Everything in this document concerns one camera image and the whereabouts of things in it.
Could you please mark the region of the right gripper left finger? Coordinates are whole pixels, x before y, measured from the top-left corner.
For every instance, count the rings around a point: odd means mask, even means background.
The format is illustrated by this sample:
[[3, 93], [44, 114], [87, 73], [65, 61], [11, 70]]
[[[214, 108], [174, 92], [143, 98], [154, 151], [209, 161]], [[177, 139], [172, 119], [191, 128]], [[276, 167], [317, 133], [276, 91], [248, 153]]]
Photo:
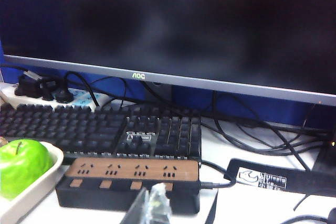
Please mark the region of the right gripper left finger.
[[122, 224], [146, 223], [146, 210], [149, 201], [149, 191], [142, 188], [131, 207], [122, 219]]

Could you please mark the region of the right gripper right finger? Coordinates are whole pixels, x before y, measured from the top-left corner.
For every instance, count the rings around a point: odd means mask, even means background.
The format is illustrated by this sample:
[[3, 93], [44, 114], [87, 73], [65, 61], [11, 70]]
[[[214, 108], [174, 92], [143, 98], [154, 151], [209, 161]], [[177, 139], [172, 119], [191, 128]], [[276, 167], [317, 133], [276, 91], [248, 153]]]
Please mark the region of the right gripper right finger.
[[150, 191], [147, 223], [170, 223], [172, 209], [166, 196], [165, 183], [155, 184]]

